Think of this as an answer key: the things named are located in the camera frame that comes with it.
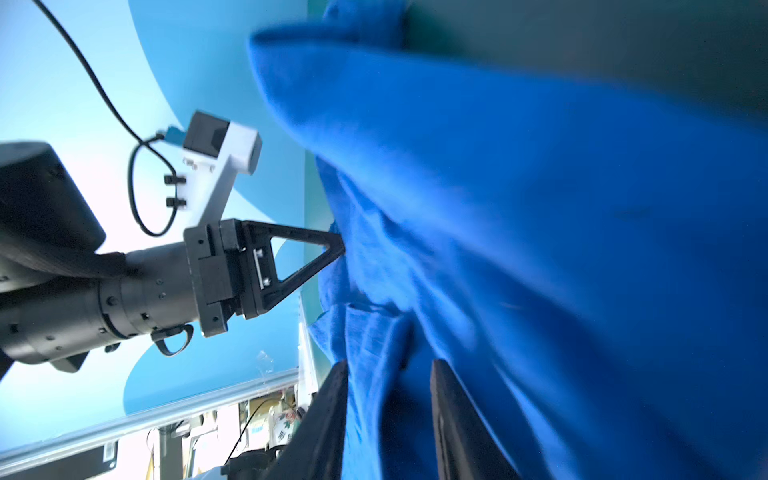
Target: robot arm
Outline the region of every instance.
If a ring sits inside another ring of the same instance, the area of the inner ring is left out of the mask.
[[[341,256],[344,246],[334,233],[221,220],[235,176],[254,172],[260,150],[255,130],[196,113],[184,138],[190,170],[177,176],[177,221],[190,225],[184,241],[127,253],[123,273],[52,274],[0,251],[0,367],[13,360],[50,362],[76,372],[90,350],[145,334],[172,356],[181,350],[169,351],[164,339],[186,333],[186,347],[194,331],[189,323],[199,320],[206,337],[224,333],[232,315],[249,319],[270,311]],[[91,252],[104,231],[50,146],[0,145],[0,179],[0,235],[5,229],[51,251],[96,257]],[[281,281],[272,237],[326,251]]]

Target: blue cloth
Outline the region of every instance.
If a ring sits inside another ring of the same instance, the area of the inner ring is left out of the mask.
[[[403,7],[254,35],[347,254],[345,478],[436,478],[447,359],[522,478],[756,478],[768,447],[768,132],[610,84],[398,51]]]

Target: black strap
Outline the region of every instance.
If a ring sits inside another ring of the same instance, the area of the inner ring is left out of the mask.
[[[182,333],[182,332],[187,332],[187,341],[184,342],[184,344],[179,350],[176,350],[175,352],[171,352],[168,349],[168,345],[165,344],[165,339],[168,337],[172,337],[174,335],[178,335],[179,333]],[[154,332],[152,333],[151,338],[154,344],[157,345],[157,349],[160,350],[160,353],[162,353],[165,356],[174,356],[183,352],[184,349],[187,348],[187,345],[189,345],[190,342],[192,341],[193,333],[194,333],[194,327],[192,325],[187,324],[187,325],[175,326],[172,329]]]

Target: blue fabric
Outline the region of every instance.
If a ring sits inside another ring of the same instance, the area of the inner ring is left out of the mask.
[[[250,42],[346,243],[312,328],[349,360],[344,477],[436,478],[433,358],[522,478],[763,474],[768,132],[407,55],[402,13]]]

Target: black cable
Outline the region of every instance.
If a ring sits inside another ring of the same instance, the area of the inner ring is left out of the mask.
[[[131,136],[136,139],[138,142],[138,145],[134,149],[133,154],[131,155],[131,160],[129,161],[128,165],[128,199],[131,202],[131,213],[134,216],[134,220],[136,220],[136,223],[139,224],[139,227],[141,228],[141,231],[146,233],[147,235],[150,235],[152,237],[162,237],[165,235],[165,233],[170,229],[170,226],[173,224],[175,218],[176,218],[176,212],[178,210],[178,189],[174,188],[174,198],[176,201],[173,205],[173,210],[170,214],[170,219],[168,221],[168,225],[160,232],[155,233],[147,229],[147,227],[144,225],[144,223],[141,221],[141,218],[139,217],[138,210],[136,209],[136,203],[134,199],[134,188],[133,188],[133,163],[135,162],[136,154],[138,153],[139,149],[141,147],[146,147],[147,150],[152,152],[159,158],[166,167],[168,167],[168,170],[170,170],[170,174],[175,178],[176,175],[176,169],[173,165],[170,164],[168,160],[163,157],[160,152],[156,151],[152,148],[152,146],[149,145],[152,141],[159,140],[150,140],[145,141],[142,140],[141,137],[138,136],[138,134],[133,131],[131,127],[128,126],[127,123],[125,123],[125,120],[123,120],[122,116],[118,113],[117,108],[114,107],[114,104],[112,104],[112,100],[109,99],[109,96],[107,96],[107,92],[104,91],[104,88],[101,86],[101,82],[96,77],[96,74],[93,71],[93,68],[91,68],[91,65],[88,64],[88,60],[85,59],[85,56],[83,55],[83,52],[80,51],[80,48],[74,43],[74,40],[72,40],[72,37],[69,36],[67,31],[64,29],[64,27],[59,23],[59,21],[56,19],[55,16],[51,13],[50,10],[48,10],[48,7],[45,6],[43,2],[40,0],[32,0],[32,3],[37,5],[38,8],[40,8],[40,11],[43,12],[43,15],[45,15],[48,20],[53,24],[54,27],[56,27],[56,30],[61,34],[61,36],[64,38],[64,40],[67,42],[67,45],[69,45],[69,48],[74,52],[75,56],[80,61],[80,64],[85,69],[86,73],[88,73],[88,77],[91,79],[91,82],[93,83],[94,87],[96,87],[96,90],[98,90],[99,95],[101,96],[101,100],[104,101],[104,103],[107,105],[107,108],[109,108],[109,111],[112,112],[115,118],[117,118],[118,122],[120,122],[120,125],[123,126],[123,128],[131,134]]]
[[[168,223],[166,223],[165,228],[161,230],[160,232],[153,232],[152,230],[149,230],[146,225],[144,225],[144,222],[141,221],[141,216],[139,215],[139,210],[136,207],[136,195],[134,193],[134,165],[136,164],[136,156],[139,153],[139,150],[142,147],[146,147],[151,150],[150,144],[152,144],[155,141],[162,140],[164,138],[163,134],[158,133],[152,138],[148,138],[147,140],[142,140],[141,143],[136,145],[134,147],[133,151],[131,152],[131,157],[128,159],[128,203],[131,205],[131,215],[134,216],[134,220],[136,220],[136,223],[138,223],[139,228],[141,228],[141,231],[149,235],[150,237],[162,237],[165,235],[165,233],[170,230],[170,226],[174,224],[174,220],[176,220],[176,212],[178,211],[178,206],[176,203],[174,203],[173,210],[170,212],[170,218],[168,219]],[[178,187],[176,184],[174,184],[174,197],[178,198]]]
[[[236,449],[236,448],[237,448],[237,446],[240,444],[240,440],[243,438],[243,434],[245,433],[245,430],[248,428],[248,424],[249,424],[249,423],[250,423],[250,421],[253,419],[253,416],[254,416],[254,415],[256,415],[256,412],[258,412],[258,411],[259,411],[259,409],[260,409],[261,407],[263,407],[265,403],[267,403],[267,402],[271,402],[271,401],[275,401],[275,400],[277,400],[277,399],[275,399],[275,398],[269,398],[269,399],[266,399],[266,400],[264,400],[263,402],[261,402],[261,403],[259,404],[259,406],[257,406],[255,409],[253,409],[253,412],[251,412],[251,414],[250,414],[250,417],[248,417],[248,421],[247,421],[247,422],[245,422],[245,426],[243,427],[243,429],[242,429],[242,430],[240,430],[240,436],[239,436],[239,437],[237,437],[237,442],[235,442],[235,446],[234,446],[234,447],[232,447],[232,452],[230,452],[229,456],[227,457],[227,460],[224,462],[224,464],[225,464],[225,465],[226,465],[227,463],[229,463],[229,461],[230,461],[230,458],[232,458],[232,454],[233,454],[233,453],[235,453],[235,449]]]

